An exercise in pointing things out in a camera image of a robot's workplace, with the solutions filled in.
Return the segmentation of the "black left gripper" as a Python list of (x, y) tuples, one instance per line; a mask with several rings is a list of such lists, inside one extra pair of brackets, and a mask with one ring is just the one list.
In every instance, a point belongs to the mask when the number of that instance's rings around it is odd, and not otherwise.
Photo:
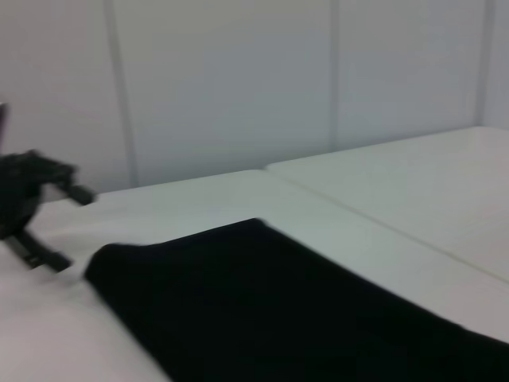
[(45, 185), (80, 206), (94, 203), (96, 194), (74, 182), (76, 171), (75, 166), (46, 157), (36, 150), (1, 156), (2, 242), (30, 269), (46, 266), (59, 273), (73, 264), (63, 254), (47, 248), (30, 232), (16, 231), (34, 215)]

